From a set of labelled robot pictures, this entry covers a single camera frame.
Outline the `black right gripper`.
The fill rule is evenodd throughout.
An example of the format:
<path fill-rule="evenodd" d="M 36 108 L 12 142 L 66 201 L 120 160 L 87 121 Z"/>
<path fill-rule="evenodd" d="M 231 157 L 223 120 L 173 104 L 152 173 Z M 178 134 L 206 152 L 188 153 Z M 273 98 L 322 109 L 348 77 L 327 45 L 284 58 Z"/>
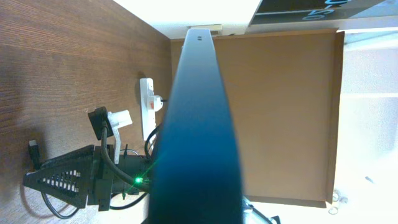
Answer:
<path fill-rule="evenodd" d="M 114 174 L 102 160 L 100 150 L 100 146 L 88 145 L 48 159 L 39 170 L 26 173 L 22 183 L 76 208 L 85 208 L 87 202 L 87 205 L 97 205 L 99 211 L 108 211 Z M 92 165 L 63 164 L 92 155 Z"/>

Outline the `blue Galaxy smartphone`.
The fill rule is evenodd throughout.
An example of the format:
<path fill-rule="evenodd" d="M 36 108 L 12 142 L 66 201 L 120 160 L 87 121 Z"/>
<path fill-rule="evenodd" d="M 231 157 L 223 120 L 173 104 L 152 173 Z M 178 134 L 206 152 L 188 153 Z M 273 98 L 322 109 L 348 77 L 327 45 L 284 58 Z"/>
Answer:
<path fill-rule="evenodd" d="M 183 43 L 155 145 L 149 223 L 242 223 L 239 150 L 207 29 Z"/>

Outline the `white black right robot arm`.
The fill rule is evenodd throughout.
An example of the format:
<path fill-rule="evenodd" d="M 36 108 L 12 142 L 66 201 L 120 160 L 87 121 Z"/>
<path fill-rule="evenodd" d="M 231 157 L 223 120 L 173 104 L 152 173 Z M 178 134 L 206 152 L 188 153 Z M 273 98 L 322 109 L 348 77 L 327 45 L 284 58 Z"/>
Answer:
<path fill-rule="evenodd" d="M 76 208 L 99 206 L 99 211 L 110 209 L 113 194 L 134 195 L 149 190 L 151 161 L 143 155 L 121 154 L 117 167 L 139 179 L 133 184 L 117 177 L 101 158 L 101 148 L 89 145 L 39 164 L 27 173 L 23 185 L 51 195 Z"/>

